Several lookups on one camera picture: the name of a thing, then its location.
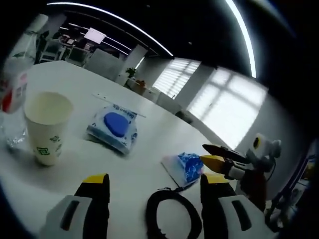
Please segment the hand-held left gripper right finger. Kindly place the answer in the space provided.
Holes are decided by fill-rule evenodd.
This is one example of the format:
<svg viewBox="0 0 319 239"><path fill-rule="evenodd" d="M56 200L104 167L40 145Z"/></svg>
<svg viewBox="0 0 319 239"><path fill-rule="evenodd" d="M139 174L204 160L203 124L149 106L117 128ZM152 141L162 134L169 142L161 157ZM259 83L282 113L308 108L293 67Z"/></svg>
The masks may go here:
<svg viewBox="0 0 319 239"><path fill-rule="evenodd" d="M235 194L222 176L201 176L200 199L205 239L275 238L264 213L245 196Z"/></svg>

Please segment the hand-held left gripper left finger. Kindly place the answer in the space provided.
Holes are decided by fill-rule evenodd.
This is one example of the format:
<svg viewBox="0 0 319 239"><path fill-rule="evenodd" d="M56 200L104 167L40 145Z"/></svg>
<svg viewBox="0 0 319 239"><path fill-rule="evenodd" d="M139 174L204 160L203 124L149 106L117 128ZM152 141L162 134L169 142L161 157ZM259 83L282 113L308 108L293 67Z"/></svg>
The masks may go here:
<svg viewBox="0 0 319 239"><path fill-rule="evenodd" d="M86 178L74 195L65 196L47 214L41 239L105 239L108 231L108 174Z"/></svg>

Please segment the person's right hand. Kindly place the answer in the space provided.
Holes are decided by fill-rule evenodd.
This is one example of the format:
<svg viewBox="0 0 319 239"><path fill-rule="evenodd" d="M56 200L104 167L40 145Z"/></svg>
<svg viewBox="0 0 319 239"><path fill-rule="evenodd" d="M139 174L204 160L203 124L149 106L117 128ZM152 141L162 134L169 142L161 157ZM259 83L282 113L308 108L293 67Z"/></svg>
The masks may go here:
<svg viewBox="0 0 319 239"><path fill-rule="evenodd" d="M259 170L247 170L240 180L241 190L248 199L262 212L266 207L267 180Z"/></svg>

